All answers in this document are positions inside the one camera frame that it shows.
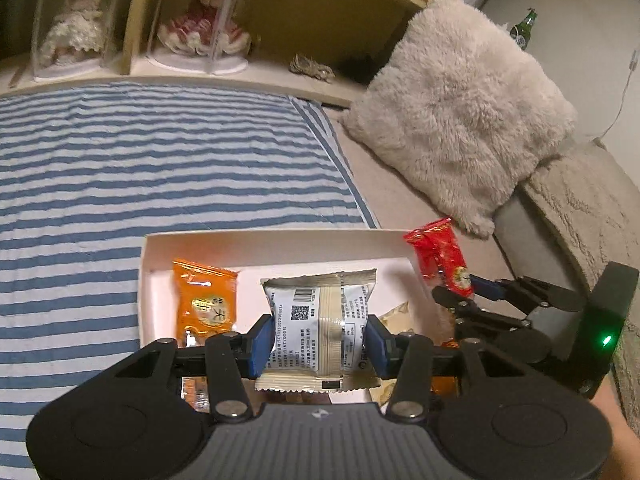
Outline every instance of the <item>transparent display case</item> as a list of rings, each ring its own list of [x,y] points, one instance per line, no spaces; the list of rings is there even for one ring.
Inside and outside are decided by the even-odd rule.
[[[247,0],[159,0],[149,37],[152,62],[186,72],[240,72],[255,38],[239,23]]]
[[[77,75],[115,55],[117,0],[38,0],[31,40],[37,80]]]

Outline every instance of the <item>green bottle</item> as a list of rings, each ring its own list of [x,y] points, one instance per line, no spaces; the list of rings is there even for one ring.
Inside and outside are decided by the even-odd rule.
[[[517,25],[511,27],[509,34],[522,50],[526,50],[527,45],[529,45],[531,27],[533,27],[537,16],[535,9],[529,9],[527,17]]]

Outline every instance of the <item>electrical cord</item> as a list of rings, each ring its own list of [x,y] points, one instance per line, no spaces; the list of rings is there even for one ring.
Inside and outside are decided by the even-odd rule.
[[[616,114],[616,118],[613,119],[613,122],[609,125],[609,127],[606,130],[604,130],[604,132],[602,134],[600,134],[599,136],[597,136],[594,139],[594,142],[599,146],[602,146],[602,139],[604,139],[604,136],[609,133],[609,130],[612,129],[616,125],[616,123],[618,122],[618,119],[620,118],[620,114],[622,113],[622,108],[624,108],[624,106],[625,106],[626,91],[629,88],[629,83],[631,82],[631,76],[636,71],[636,68],[638,68],[638,58],[639,57],[640,57],[640,44],[634,50],[634,52],[633,52],[633,54],[631,56],[631,61],[629,61],[629,75],[626,77],[625,87],[624,87],[624,89],[622,91],[622,99],[620,99],[620,108],[618,109],[618,113]]]

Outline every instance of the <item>orange snack package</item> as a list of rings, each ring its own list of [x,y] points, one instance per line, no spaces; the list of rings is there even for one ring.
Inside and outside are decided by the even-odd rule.
[[[174,280],[180,293],[177,317],[178,344],[185,332],[201,339],[228,332],[236,322],[237,272],[203,266],[185,260],[174,261]]]

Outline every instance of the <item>bed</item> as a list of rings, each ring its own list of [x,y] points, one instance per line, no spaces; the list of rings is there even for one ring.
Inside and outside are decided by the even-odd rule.
[[[33,414],[138,348],[151,232],[376,227],[318,104],[92,84],[0,100],[0,479]]]

